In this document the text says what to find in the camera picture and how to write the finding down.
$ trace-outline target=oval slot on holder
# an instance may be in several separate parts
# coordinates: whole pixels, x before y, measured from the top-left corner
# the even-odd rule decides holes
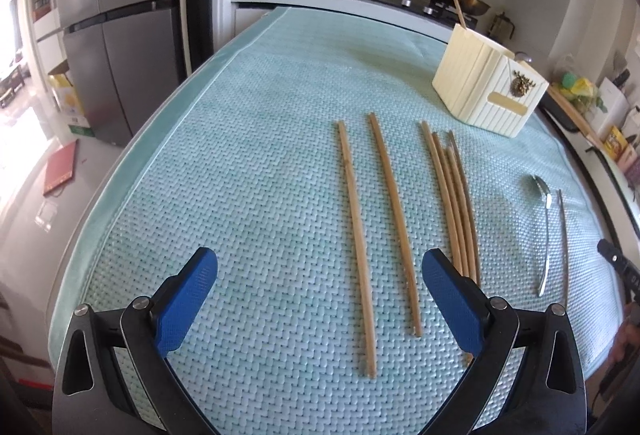
[[[524,104],[519,103],[500,92],[491,92],[486,100],[491,104],[504,108],[505,110],[513,111],[513,113],[517,113],[519,116],[525,116],[527,115],[527,111],[529,111],[529,108],[524,106]]]

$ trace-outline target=red book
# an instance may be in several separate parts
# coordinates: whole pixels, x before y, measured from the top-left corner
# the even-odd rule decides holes
[[[52,192],[74,177],[74,161],[78,139],[67,144],[49,157],[47,171],[44,175],[43,195]]]

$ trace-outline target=blue gripper pad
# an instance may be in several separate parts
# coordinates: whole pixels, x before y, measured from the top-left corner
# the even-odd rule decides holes
[[[176,278],[178,288],[156,316],[156,347],[161,357],[180,347],[218,275],[216,253],[199,247]]]
[[[483,325],[474,296],[463,289],[466,282],[440,249],[430,249],[422,257],[422,279],[458,346],[478,357],[484,342]]]

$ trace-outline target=white plastic box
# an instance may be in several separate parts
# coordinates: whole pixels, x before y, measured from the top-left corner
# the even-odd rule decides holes
[[[433,87],[456,119],[507,137],[515,137],[545,94],[548,82],[531,66],[515,62],[509,49],[456,25]],[[515,75],[532,86],[518,97]]]

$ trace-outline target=white countertop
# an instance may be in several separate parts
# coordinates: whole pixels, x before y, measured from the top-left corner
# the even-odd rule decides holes
[[[232,3],[272,3],[344,12],[390,23],[448,43],[453,30],[399,8],[369,0],[231,0]]]

